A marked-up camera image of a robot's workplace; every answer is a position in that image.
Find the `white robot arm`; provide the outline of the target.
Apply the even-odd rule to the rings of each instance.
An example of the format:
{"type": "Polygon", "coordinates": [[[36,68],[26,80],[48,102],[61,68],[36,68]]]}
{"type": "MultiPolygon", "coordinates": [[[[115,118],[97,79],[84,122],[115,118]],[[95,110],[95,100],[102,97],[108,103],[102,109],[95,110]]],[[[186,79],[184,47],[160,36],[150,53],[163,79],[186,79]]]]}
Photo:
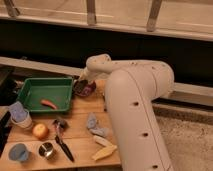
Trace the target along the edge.
{"type": "Polygon", "coordinates": [[[152,101],[172,92],[174,73],[162,61],[116,60],[91,56],[82,77],[106,73],[105,104],[118,144],[123,171],[174,171],[152,101]]]}

